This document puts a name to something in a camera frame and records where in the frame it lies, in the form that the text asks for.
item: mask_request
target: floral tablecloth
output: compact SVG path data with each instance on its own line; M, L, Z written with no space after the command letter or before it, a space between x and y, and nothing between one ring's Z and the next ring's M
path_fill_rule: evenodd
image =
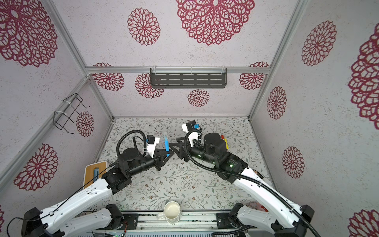
M106 141L99 161L112 163L116 160L116 144L120 137L130 130L139 129L148 134L162 136L168 133L170 142L185 136L181 125L196 120L203 128L203 134L218 132L227 138L229 151L250 167L259 171L265 181L271 180L255 142L247 118L127 118L117 119ZM137 139L137 146L143 151L142 142ZM127 137L120 147L120 152L133 147L132 135ZM157 146L164 148L164 142ZM183 210L222 210L230 209L236 202L253 205L255 200L245 191L222 180L190 162L180 160L173 155L161 171L152 168L132 177L132 183L113 195L90 207L100 209L115 203L120 210L161 210L168 201L178 202Z

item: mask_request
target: robotic arm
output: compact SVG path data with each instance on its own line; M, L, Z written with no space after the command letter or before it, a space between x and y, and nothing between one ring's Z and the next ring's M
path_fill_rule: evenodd
M135 147L127 148L120 154L122 141L132 133L140 133L144 141L144 153ZM74 218L89 206L108 198L132 182L131 177L155 167L158 171L174 154L173 151L156 149L159 138L142 131L133 130L125 134L117 144L117 161L110 165L103 176L89 187L68 199L43 210L33 208L24 215L22 237L69 237L98 228L115 229L122 225L124 217L115 204L107 205L98 212Z
M270 188L270 186L262 180L263 177L260 176L258 172L249 168L247 163L239 157L228 152L225 141L221 139L218 133L205 135L204 145L201 145L202 129L195 121L183 124L182 127L187 133L187 136L178 138L176 143L169 144L170 148L180 159L184 159L186 162L192 160L196 164L197 162L193 160L196 158L214 164L213 169L205 166L202 168L205 167L208 168L207 170L209 171L216 172L223 180L227 180L231 184L235 184L245 190L270 211L263 212L237 203L228 216L228 220L235 227L240 228L244 225L255 226L275 234L276 237L305 236L307 227L309 226L304 222L304 219L309 224L314 214L312 208L308 205L300 206ZM228 175L228 173L231 172L252 178L256 180L256 182ZM278 197L285 200L288 205L286 206Z

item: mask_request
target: mug handle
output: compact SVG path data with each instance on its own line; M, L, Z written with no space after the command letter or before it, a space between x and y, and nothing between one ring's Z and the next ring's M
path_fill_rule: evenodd
M157 219L162 219L162 218L164 218L164 212L158 213Z

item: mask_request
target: blue pen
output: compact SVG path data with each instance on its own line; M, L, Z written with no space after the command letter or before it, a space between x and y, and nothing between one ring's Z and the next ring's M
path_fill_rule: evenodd
M164 144L166 146L166 151L170 151L170 147L168 146L167 132L163 133L163 137L164 137Z

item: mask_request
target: black wire rack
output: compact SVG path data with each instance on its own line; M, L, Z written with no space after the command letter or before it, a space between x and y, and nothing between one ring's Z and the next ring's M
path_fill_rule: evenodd
M73 96L75 96L75 98L73 98L72 102L69 102L68 99L72 98ZM75 99L77 99L79 101L78 105L76 107L72 106L72 103L75 101ZM85 108L88 108L88 107L91 107L91 106L85 106L83 104L83 98L78 94L78 93L75 93L75 94L72 94L70 95L69 97L65 98L63 100L63 102L67 102L70 106L68 106L64 111L54 111L54 115L53 115L53 124L56 128L58 128L59 130L62 130L64 129L67 133L70 133L70 134L74 134L74 132L69 132L67 131L64 126L67 124L67 122L70 120L71 122L73 122L74 124L76 124L76 122L74 122L72 119L71 119L71 116L76 112L78 115L79 115L79 112L77 111L77 108L82 105L83 107ZM70 114L70 116L67 116L67 113L66 113L66 110L71 107L73 108L74 110L72 111L72 113ZM59 118L57 119L57 121L55 120L55 115L57 114L63 114L64 116L66 116L67 120L64 122L63 125L61 125L60 123L58 123L58 120Z

